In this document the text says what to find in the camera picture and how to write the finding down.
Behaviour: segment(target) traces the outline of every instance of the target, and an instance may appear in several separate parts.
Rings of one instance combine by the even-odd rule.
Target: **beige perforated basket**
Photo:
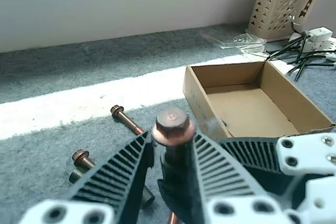
[[[247,28],[248,33],[267,40],[288,38],[290,21],[303,25],[317,0],[256,0]]]

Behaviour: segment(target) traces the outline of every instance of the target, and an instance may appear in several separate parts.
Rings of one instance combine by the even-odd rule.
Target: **cardboard box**
[[[183,92],[204,134],[279,137],[334,123],[270,62],[187,66]]]

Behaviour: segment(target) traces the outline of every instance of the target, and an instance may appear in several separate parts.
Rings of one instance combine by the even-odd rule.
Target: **white wall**
[[[336,0],[317,0],[312,7],[304,28],[324,26],[332,30],[335,33],[333,37],[336,37]]]
[[[0,0],[0,52],[249,20],[254,0]]]

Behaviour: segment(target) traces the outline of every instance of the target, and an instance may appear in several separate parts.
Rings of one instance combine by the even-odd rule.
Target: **clear plastic bag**
[[[208,31],[201,32],[201,35],[209,42],[225,48],[239,48],[244,54],[262,53],[265,50],[266,40],[253,34],[237,34],[220,36]]]

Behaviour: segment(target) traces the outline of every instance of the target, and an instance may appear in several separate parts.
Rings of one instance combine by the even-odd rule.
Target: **hexagonal bolt head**
[[[162,111],[152,128],[153,138],[165,146],[185,144],[195,135],[195,125],[187,113],[178,108]]]
[[[118,113],[124,111],[124,107],[119,106],[119,105],[115,105],[115,106],[113,106],[111,108],[110,111],[111,111],[112,117],[113,118],[117,118],[118,117]]]
[[[72,160],[75,166],[80,165],[83,158],[89,156],[88,151],[83,151],[82,149],[76,150],[75,153],[72,155]]]

